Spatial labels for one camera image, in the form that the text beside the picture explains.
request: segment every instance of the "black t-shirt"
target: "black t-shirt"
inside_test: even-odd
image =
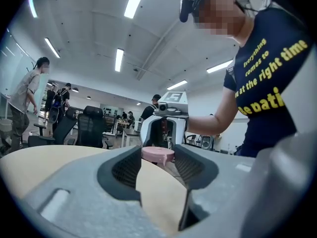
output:
[[[253,31],[240,48],[224,87],[235,91],[239,111],[248,116],[241,155],[256,157],[264,148],[296,132],[281,93],[304,63],[312,40],[287,12],[269,8],[255,18]]]
[[[153,115],[153,112],[155,109],[157,109],[159,107],[158,104],[152,104],[150,106],[147,106],[144,110],[143,113],[141,114],[141,118],[143,120],[146,120],[147,118],[149,118],[150,116]]]
[[[45,102],[46,106],[52,105],[52,101],[53,101],[54,96],[55,96],[54,91],[52,91],[52,90],[47,91],[47,97],[46,97],[46,102]]]
[[[63,94],[63,109],[65,110],[66,99],[69,100],[69,92],[65,88],[62,88],[60,92],[64,93]]]

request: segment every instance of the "woman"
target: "woman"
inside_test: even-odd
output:
[[[47,91],[47,97],[46,97],[46,102],[45,102],[45,113],[44,113],[44,119],[46,119],[46,113],[51,110],[52,107],[52,101],[55,96],[55,86],[52,85],[51,89]]]
[[[192,14],[199,28],[234,39],[240,46],[233,71],[227,71],[223,96],[214,116],[189,117],[188,131],[224,132],[238,111],[250,121],[240,155],[262,149],[296,132],[281,93],[301,68],[312,47],[303,24],[282,8],[269,7],[255,18],[236,0],[182,0],[180,20]]]

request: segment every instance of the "white ceiling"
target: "white ceiling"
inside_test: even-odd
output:
[[[149,96],[163,94],[168,86],[184,79],[188,84],[177,90],[218,84],[224,71],[207,74],[206,70],[232,59],[238,50],[233,40],[196,29],[191,17],[187,24],[181,23],[180,0],[141,0],[143,8],[139,6],[134,19],[124,17],[128,0],[34,3],[38,18],[32,17],[27,3],[17,17],[52,61],[51,79],[110,93],[116,90],[106,88],[107,83],[116,84],[125,87],[119,93],[124,97],[132,96],[129,89]],[[53,56],[45,37],[59,51],[60,59]],[[117,48],[125,50],[120,73],[114,71]],[[144,101],[148,97],[135,98]]]

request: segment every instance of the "speaker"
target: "speaker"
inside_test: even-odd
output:
[[[201,146],[202,149],[209,150],[212,144],[212,137],[210,136],[202,136]]]

